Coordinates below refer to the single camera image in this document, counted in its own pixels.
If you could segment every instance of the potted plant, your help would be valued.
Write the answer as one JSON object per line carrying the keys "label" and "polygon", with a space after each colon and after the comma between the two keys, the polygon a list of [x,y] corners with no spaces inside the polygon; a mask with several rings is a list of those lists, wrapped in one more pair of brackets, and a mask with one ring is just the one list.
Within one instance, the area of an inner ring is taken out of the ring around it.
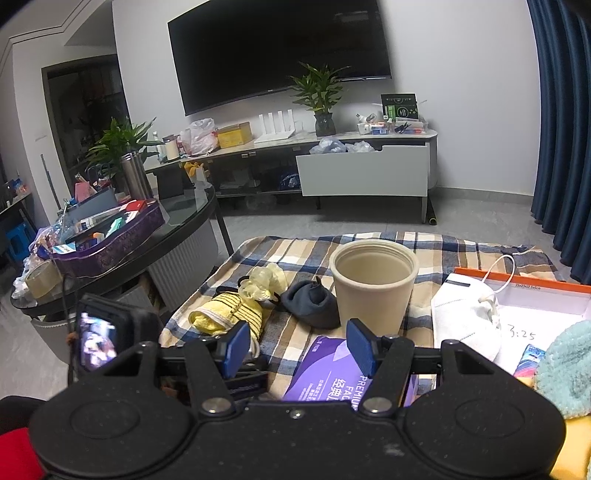
{"label": "potted plant", "polygon": [[146,158],[158,154],[157,151],[148,151],[148,147],[163,144],[161,141],[148,140],[148,131],[155,120],[154,118],[149,123],[131,125],[129,122],[120,124],[115,118],[112,119],[109,129],[105,130],[103,136],[88,150],[89,165],[100,167],[103,172],[108,171],[111,178],[116,176],[118,187],[123,190],[121,157],[126,153],[138,152],[142,161],[146,161]]}
{"label": "potted plant", "polygon": [[348,67],[331,70],[328,66],[317,69],[307,63],[300,64],[307,70],[307,74],[301,77],[291,76],[295,82],[293,89],[297,92],[294,103],[306,105],[308,110],[314,112],[318,137],[336,135],[330,109],[341,99],[340,93],[343,90],[337,74]]}

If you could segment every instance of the blue gripper pad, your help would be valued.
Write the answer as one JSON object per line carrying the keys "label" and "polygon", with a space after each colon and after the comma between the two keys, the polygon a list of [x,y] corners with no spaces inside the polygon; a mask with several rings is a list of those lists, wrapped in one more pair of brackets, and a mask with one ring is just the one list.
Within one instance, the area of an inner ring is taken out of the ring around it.
{"label": "blue gripper pad", "polygon": [[241,322],[241,325],[236,324],[232,327],[223,339],[227,343],[227,348],[222,363],[222,377],[233,378],[251,347],[251,328],[247,322]]}
{"label": "blue gripper pad", "polygon": [[361,323],[357,319],[351,319],[347,322],[347,348],[355,358],[361,373],[366,377],[373,377],[378,369],[378,364],[374,357],[372,338],[368,338],[361,331],[357,326],[357,322]]}

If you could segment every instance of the baseboard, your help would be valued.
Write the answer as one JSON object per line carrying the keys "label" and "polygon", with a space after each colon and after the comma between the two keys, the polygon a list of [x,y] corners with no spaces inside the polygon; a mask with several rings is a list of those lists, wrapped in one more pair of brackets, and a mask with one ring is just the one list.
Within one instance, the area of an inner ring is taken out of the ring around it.
{"label": "baseboard", "polygon": [[429,190],[429,195],[439,198],[484,200],[487,202],[519,203],[521,205],[531,205],[534,199],[532,195],[524,195],[522,193],[457,189],[452,187],[435,187]]}

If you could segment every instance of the cup rim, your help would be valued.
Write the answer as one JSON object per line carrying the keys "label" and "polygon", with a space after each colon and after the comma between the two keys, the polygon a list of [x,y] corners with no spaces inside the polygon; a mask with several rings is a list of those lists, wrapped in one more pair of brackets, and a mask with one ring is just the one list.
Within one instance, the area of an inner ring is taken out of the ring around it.
{"label": "cup rim", "polygon": [[[390,252],[395,252],[402,256],[407,262],[408,266],[410,267],[410,273],[402,280],[398,280],[393,283],[383,283],[380,285],[370,285],[367,283],[361,283],[355,280],[352,280],[349,277],[345,277],[341,272],[336,269],[336,263],[338,262],[340,257],[346,255],[350,250],[354,248],[363,248],[363,247],[385,247]],[[329,258],[329,268],[333,274],[333,278],[337,278],[342,283],[346,283],[352,287],[360,288],[363,290],[371,290],[371,291],[382,291],[382,290],[390,290],[391,288],[401,287],[408,283],[413,283],[418,275],[418,257],[417,255],[410,250],[408,247],[405,247],[398,242],[393,240],[387,240],[383,238],[364,238],[361,240],[354,240],[344,245],[340,245]]]}

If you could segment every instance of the screw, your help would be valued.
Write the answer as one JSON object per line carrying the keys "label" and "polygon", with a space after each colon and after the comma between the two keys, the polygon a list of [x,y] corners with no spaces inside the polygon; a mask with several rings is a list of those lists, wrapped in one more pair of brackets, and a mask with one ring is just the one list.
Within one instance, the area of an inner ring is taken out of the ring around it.
{"label": "screw", "polygon": [[227,398],[213,397],[205,400],[201,404],[201,408],[207,413],[220,414],[230,410],[232,403]]}
{"label": "screw", "polygon": [[363,402],[363,408],[373,414],[385,413],[392,408],[392,402],[387,398],[372,397]]}
{"label": "screw", "polygon": [[302,418],[306,412],[304,410],[292,410],[290,412],[290,417],[294,420]]}

